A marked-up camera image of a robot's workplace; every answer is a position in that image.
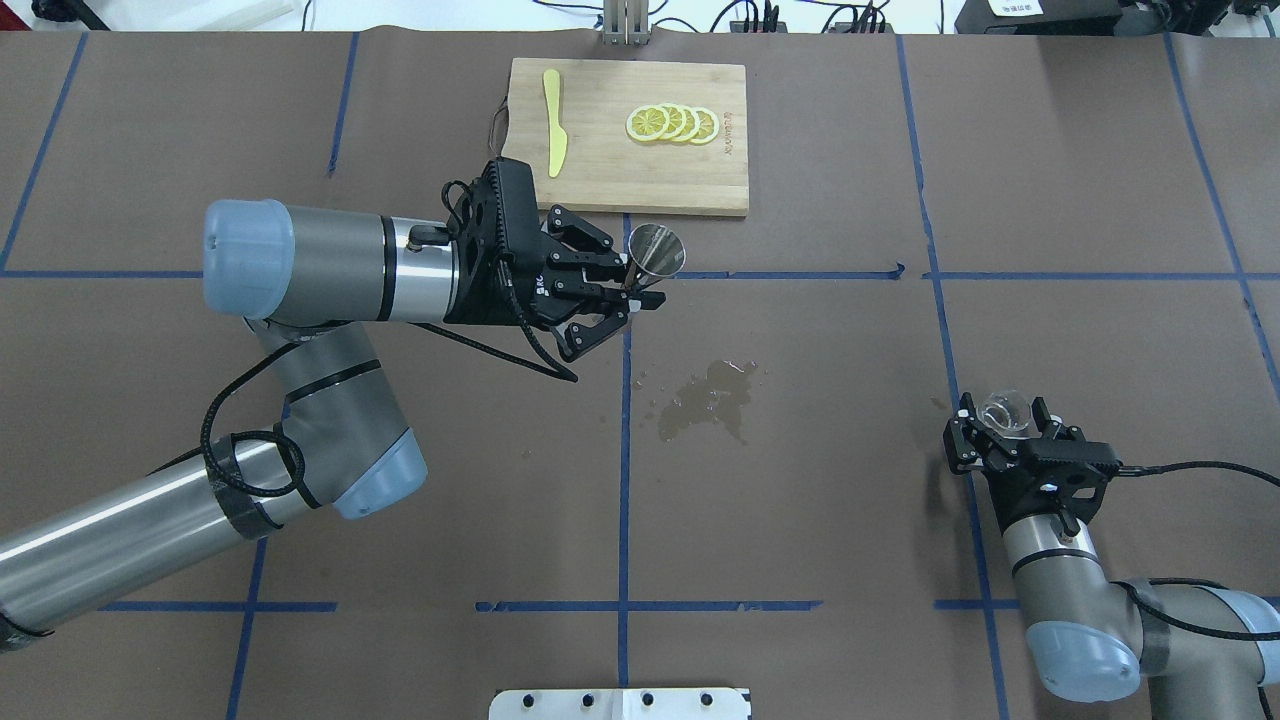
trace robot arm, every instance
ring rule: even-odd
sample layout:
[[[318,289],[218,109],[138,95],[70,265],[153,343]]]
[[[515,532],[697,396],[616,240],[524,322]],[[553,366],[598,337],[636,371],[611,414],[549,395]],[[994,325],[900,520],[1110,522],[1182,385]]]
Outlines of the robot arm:
[[[529,167],[506,159],[447,204],[448,223],[219,201],[205,228],[205,297],[244,316],[284,387],[271,428],[201,448],[81,507],[0,538],[0,652],[165,575],[333,505],[376,512],[416,491],[426,462],[358,320],[522,325],[572,361],[662,293],[684,261],[652,233],[641,268],[563,208],[539,223]],[[595,284],[623,283],[622,288]],[[595,325],[573,320],[600,315]]]
[[[1108,483],[1138,469],[1050,415],[1043,398],[1032,404],[1033,437],[984,423],[969,393],[960,405],[943,430],[947,462],[987,478],[1044,687],[1114,701],[1147,675],[1162,720],[1261,720],[1258,688],[1280,682],[1280,614],[1203,580],[1108,582],[1088,523]]]

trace blue tape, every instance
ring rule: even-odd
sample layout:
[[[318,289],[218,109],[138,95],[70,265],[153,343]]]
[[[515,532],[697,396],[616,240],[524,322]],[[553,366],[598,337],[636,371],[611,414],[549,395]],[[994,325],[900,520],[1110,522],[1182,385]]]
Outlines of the blue tape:
[[[929,272],[924,279],[942,281],[1236,281],[1235,273],[965,273]]]
[[[253,571],[248,579],[248,597],[244,601],[244,620],[241,623],[241,642],[236,651],[236,670],[232,674],[232,692],[227,698],[227,720],[236,720],[239,711],[239,693],[244,685],[244,667],[248,665],[248,646],[253,638],[253,614],[257,591],[262,584],[262,566],[266,564],[266,538],[257,541],[253,553]]]
[[[1244,274],[1244,265],[1240,263],[1240,254],[1235,247],[1235,237],[1231,234],[1231,225],[1226,222],[1226,213],[1222,210],[1222,201],[1217,193],[1217,183],[1213,182],[1213,173],[1208,169],[1208,160],[1204,159],[1204,149],[1201,146],[1199,133],[1196,132],[1196,120],[1192,119],[1190,105],[1187,104],[1187,92],[1183,90],[1183,74],[1178,69],[1178,54],[1174,51],[1174,37],[1165,33],[1165,55],[1169,58],[1169,72],[1174,79],[1174,90],[1178,94],[1178,105],[1183,110],[1183,120],[1187,123],[1187,136],[1192,141],[1196,151],[1196,161],[1199,163],[1201,174],[1204,177],[1204,187],[1208,190],[1208,199],[1213,204],[1213,215],[1217,217],[1217,227],[1222,232],[1222,241],[1226,242],[1226,252],[1231,256],[1231,268],[1240,282],[1240,292],[1249,310],[1249,320],[1253,323],[1253,334],[1258,340],[1258,348],[1262,351],[1262,361],[1267,368],[1267,377],[1271,378],[1271,392],[1280,402],[1280,373],[1276,372],[1275,357],[1271,355],[1271,343],[1267,342],[1267,333],[1262,329],[1262,320],[1258,318],[1257,304],[1253,301],[1253,291],[1249,290],[1249,281]]]
[[[338,169],[338,149],[342,146],[342,126],[347,120],[347,100],[351,97],[351,77],[356,72],[356,49],[360,47],[360,33],[351,33],[351,49],[347,51],[347,77],[342,81],[342,100],[338,101],[338,122],[333,126],[333,149],[329,151],[329,174]]]
[[[902,101],[906,105],[906,129],[911,140],[911,161],[915,168],[915,187],[920,201],[920,222],[924,224],[924,236],[929,247],[929,275],[933,282],[933,304],[938,313],[938,332],[942,336],[942,357],[947,369],[947,388],[951,392],[951,409],[960,405],[960,391],[956,380],[955,356],[951,352],[951,329],[947,327],[946,301],[942,296],[941,268],[938,264],[938,250],[933,237],[933,222],[929,219],[929,209],[924,202],[924,163],[920,159],[920,138],[915,126],[915,106],[911,101],[911,79],[906,68],[906,45],[902,36],[895,36],[897,41],[897,67],[902,77]],[[996,634],[996,615],[991,607],[991,582],[987,574],[987,551],[982,542],[982,520],[978,516],[977,488],[973,475],[965,478],[969,491],[969,529],[973,536],[974,559],[978,566],[978,588],[983,600],[983,621],[987,626],[987,653],[991,659],[991,676],[996,691],[996,708],[1000,720],[1009,720],[1009,698],[1005,694],[1005,671],[1000,660],[1000,639]]]
[[[809,612],[820,600],[632,600],[627,612]],[[516,600],[477,602],[476,612],[618,612],[613,600]]]
[[[617,612],[616,600],[517,600],[477,602],[476,612]]]
[[[649,600],[627,603],[635,612],[809,612],[820,600]]]
[[[631,237],[631,214],[622,214],[622,237]],[[622,434],[618,462],[618,687],[630,683],[627,602],[631,594],[631,327],[622,333]]]
[[[13,245],[18,240],[18,231],[22,228],[22,217],[27,213],[27,202],[31,200],[31,193],[36,190],[36,178],[40,176],[40,168],[45,164],[45,154],[49,152],[49,143],[54,140],[54,128],[58,127],[58,118],[63,114],[63,106],[67,105],[67,95],[72,90],[72,81],[76,79],[76,70],[79,68],[81,58],[84,55],[84,44],[88,42],[88,33],[82,32],[79,42],[76,44],[76,54],[72,55],[72,64],[67,68],[67,77],[63,79],[63,90],[58,94],[58,101],[54,104],[54,111],[49,117],[49,124],[45,126],[45,137],[40,140],[40,149],[36,150],[36,161],[31,164],[31,173],[27,174],[27,184],[22,188],[22,197],[18,200],[18,210],[13,214],[13,222],[9,223],[9,234],[4,238],[4,249],[0,250],[0,272],[4,270],[5,265],[9,263],[9,255],[13,252]]]
[[[965,598],[948,598],[948,600],[934,600],[934,610],[1018,610],[1019,605],[1016,600],[965,600]]]
[[[771,272],[771,270],[686,270],[677,273],[677,281],[896,281],[906,272],[906,265],[896,263],[895,270],[860,272]]]
[[[244,603],[120,600],[97,610],[99,612],[244,612]]]

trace black cable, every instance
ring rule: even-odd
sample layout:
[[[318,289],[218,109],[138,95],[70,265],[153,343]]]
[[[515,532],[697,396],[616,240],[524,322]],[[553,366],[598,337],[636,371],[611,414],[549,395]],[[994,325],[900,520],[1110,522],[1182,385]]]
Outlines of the black cable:
[[[576,383],[577,375],[573,374],[573,370],[561,365],[558,360],[552,357],[550,354],[543,348],[543,343],[538,342],[538,338],[534,336],[534,329],[529,327],[529,320],[525,319],[525,311],[520,307],[520,300],[516,297],[516,283],[511,279],[511,265],[507,264],[507,259],[499,258],[497,266],[498,281],[507,290],[507,305],[511,306],[512,314],[516,315],[516,322],[520,323],[520,329],[525,333],[525,340],[529,341],[529,346],[532,347],[534,352],[543,359],[543,363],[547,363],[548,366],[556,370],[556,374],[552,375],[553,378]]]
[[[173,468],[173,466],[174,466],[174,465],[177,465],[178,462],[186,462],[187,460],[191,460],[192,457],[196,457],[197,455],[200,455],[200,448],[198,448],[198,447],[192,447],[192,448],[191,448],[191,450],[188,450],[187,452],[183,452],[182,455],[179,455],[179,456],[174,457],[173,460],[170,460],[170,461],[165,462],[164,465],[161,465],[161,466],[156,468],[155,470],[151,470],[151,471],[150,471],[150,473],[147,473],[147,474],[148,474],[148,475],[155,475],[155,474],[156,474],[156,473],[159,473],[160,470],[165,470],[165,469],[169,469],[169,468]]]
[[[854,24],[858,24],[858,5],[849,5],[849,4],[837,5],[836,9],[832,10],[829,15],[827,15],[827,22],[822,23],[822,32],[823,33],[826,33],[828,29],[831,29],[831,23],[836,19],[836,15],[838,15],[841,10],[852,10],[854,12]]]
[[[680,23],[680,24],[687,27],[689,29],[691,29],[694,32],[699,32],[699,29],[696,27],[691,26],[689,23],[689,20],[682,20],[680,18],[672,18],[672,17],[662,18],[660,20],[654,20],[653,27],[658,27],[662,23]]]
[[[93,12],[93,8],[86,5],[83,0],[64,0],[64,1],[67,3],[68,6],[70,6],[72,12],[76,13],[76,17],[79,18],[82,23],[84,23],[84,27],[90,29],[111,29],[106,27],[106,23],[102,22],[102,18],[97,17],[97,13]]]
[[[575,5],[572,3],[548,3],[547,0],[532,0],[532,1],[539,5],[545,5],[548,8],[566,8],[570,10],[595,10],[596,13],[604,12],[604,8],[596,8],[595,5]],[[649,10],[649,14],[657,15],[659,10],[667,6],[667,3],[671,3],[671,0],[662,0],[662,3],[657,8]]]
[[[494,119],[497,119],[497,113],[494,113]],[[454,187],[461,187],[463,196],[470,195],[471,188],[462,181],[449,181],[440,188],[440,202],[444,204],[444,209],[449,211],[449,217],[453,218],[453,222],[457,223],[458,231],[461,232],[462,228],[466,227],[466,223],[462,222],[462,217],[458,215],[458,211],[453,205],[453,199],[449,197],[449,191]]]
[[[1245,475],[1253,475],[1260,480],[1266,480],[1276,487],[1280,487],[1280,478],[1270,473],[1263,473],[1262,470],[1249,468],[1248,465],[1239,465],[1236,462],[1222,462],[1221,460],[1192,460],[1189,462],[1174,462],[1172,465],[1125,465],[1120,468],[1119,477],[1146,478],[1147,475],[1162,475],[1165,473],[1174,473],[1178,470],[1190,470],[1193,468],[1216,468],[1220,470],[1234,470],[1236,473],[1243,473]]]
[[[1242,641],[1242,642],[1270,642],[1270,641],[1280,641],[1280,632],[1274,632],[1274,633],[1238,633],[1235,630],[1220,630],[1217,628],[1206,628],[1203,625],[1196,625],[1193,623],[1187,623],[1185,620],[1179,620],[1178,618],[1172,618],[1170,615],[1166,615],[1164,611],[1157,610],[1151,603],[1148,603],[1147,601],[1142,600],[1142,597],[1138,596],[1138,588],[1130,585],[1129,583],[1125,583],[1123,580],[1115,580],[1115,582],[1112,582],[1112,584],[1120,585],[1121,588],[1124,588],[1125,593],[1129,596],[1129,600],[1134,605],[1137,605],[1139,610],[1142,610],[1147,615],[1151,615],[1152,618],[1155,618],[1157,620],[1161,620],[1161,621],[1164,621],[1164,623],[1166,623],[1169,625],[1172,625],[1174,628],[1178,628],[1180,630],[1187,630],[1188,633],[1194,633],[1197,635],[1206,635],[1206,637],[1210,637],[1210,638],[1217,638],[1217,639],[1222,639],[1222,641]],[[1184,583],[1156,583],[1155,580],[1152,580],[1152,584],[1184,584]]]
[[[879,24],[887,24],[887,18],[884,17],[884,8],[890,4],[890,1],[891,0],[884,0],[883,3],[881,3],[877,6],[876,3],[874,3],[874,0],[869,0],[868,6],[867,6],[867,12],[872,15],[872,18],[873,18],[872,22],[874,22],[874,17],[876,15],[879,15],[879,20],[881,20]],[[858,8],[861,8],[861,5],[850,5],[849,3],[831,3],[828,0],[800,0],[800,3],[808,3],[809,5],[824,5],[827,8],[847,8],[847,6],[852,6],[852,8],[855,8],[855,12],[856,12]]]
[[[431,323],[410,323],[410,324],[413,325],[415,328],[422,328],[424,331],[433,332],[440,337],[452,340],[453,342],[461,342],[462,345],[472,350],[479,350],[480,352],[484,352],[485,355],[492,355],[493,357],[497,357],[499,360],[506,360],[507,363],[515,363],[521,368],[527,368],[530,370],[541,373],[552,378],[559,378],[559,375],[550,368],[545,368],[543,365],[539,365],[538,363],[530,363],[529,360],[525,360],[524,357],[512,355],[509,352],[503,352],[497,347],[488,346],[477,340],[471,340],[467,336],[458,334],[453,331],[442,328],[440,325],[433,325]]]
[[[1213,588],[1219,591],[1230,589],[1222,583],[1215,583],[1213,580],[1202,580],[1199,578],[1151,578],[1147,582],[1153,585],[1204,585],[1207,588]]]
[[[876,26],[872,22],[872,14],[876,12],[878,12],[876,8],[876,3],[868,1],[867,8],[863,9],[863,14],[855,18],[856,22],[854,23],[854,26],[846,29],[845,32],[860,32],[861,28],[867,27],[868,24],[870,24],[872,28],[874,29]]]
[[[604,8],[596,8],[595,5],[575,5],[572,3],[549,3],[548,0],[532,0],[539,5],[545,5],[548,8],[558,8],[564,10],[594,10],[596,13],[604,10]]]
[[[297,350],[298,347],[300,347],[298,345],[292,342],[282,345],[279,348],[275,350],[275,352],[271,352],[261,361],[259,361],[257,365],[253,365],[252,368],[246,370],[244,374],[232,380],[230,384],[224,387],[223,391],[214,397],[214,401],[209,404],[209,410],[205,411],[205,421],[201,423],[200,425],[200,454],[204,455],[205,457],[205,469],[209,471],[211,477],[227,483],[227,486],[233,487],[246,495],[252,495],[255,497],[282,497],[297,489],[298,483],[302,482],[302,475],[306,473],[306,464],[302,457],[302,448],[298,447],[298,443],[294,442],[293,438],[291,438],[289,436],[285,436],[284,433],[276,433],[274,430],[248,430],[243,433],[230,433],[228,437],[230,438],[232,443],[232,455],[234,455],[236,452],[237,442],[242,439],[260,439],[262,442],[275,445],[276,447],[283,447],[284,451],[287,451],[289,456],[293,459],[293,464],[297,466],[297,473],[291,474],[289,482],[284,487],[269,489],[269,488],[260,488],[256,486],[251,486],[244,480],[241,480],[239,478],[232,477],[230,473],[228,473],[221,465],[218,464],[218,459],[214,456],[214,446],[212,442],[210,441],[210,437],[212,436],[214,432],[214,420],[218,418],[218,410],[223,406],[223,402],[227,402],[228,397],[234,395],[236,391],[238,391],[239,388],[244,387],[244,384],[252,380],[255,377],[257,377],[259,373],[268,369],[271,365],[271,363],[275,363],[276,360],[284,357],[287,354],[292,352],[293,350]]]
[[[716,19],[712,20],[712,28],[708,29],[707,32],[716,32],[716,26],[719,24],[719,22],[724,18],[724,15],[727,15],[728,12],[732,10],[735,5],[740,5],[742,3],[746,3],[748,5],[751,6],[751,14],[748,15],[749,18],[751,18],[749,23],[753,27],[758,24],[760,22],[760,6],[755,4],[755,0],[732,0],[728,5],[724,5],[724,9],[721,10],[721,14],[716,15]]]

